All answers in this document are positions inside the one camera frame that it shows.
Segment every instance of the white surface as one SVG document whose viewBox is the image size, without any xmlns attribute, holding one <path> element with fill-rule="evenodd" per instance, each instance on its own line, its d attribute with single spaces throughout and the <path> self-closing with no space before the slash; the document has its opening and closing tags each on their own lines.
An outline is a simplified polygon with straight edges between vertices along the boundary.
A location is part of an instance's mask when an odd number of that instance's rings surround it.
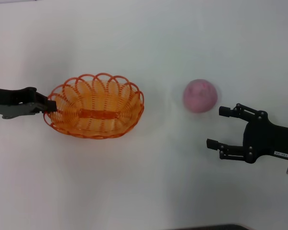
<svg viewBox="0 0 288 230">
<path fill-rule="evenodd" d="M 242 144 L 220 105 L 266 110 L 288 127 L 288 0 L 41 0 L 0 5 L 0 88 L 48 95 L 109 72 L 135 82 L 145 111 L 108 140 L 55 132 L 42 115 L 0 118 L 0 230 L 157 230 L 236 222 L 288 229 L 288 161 L 222 161 L 206 139 Z M 186 113 L 182 87 L 221 93 Z"/>
</svg>

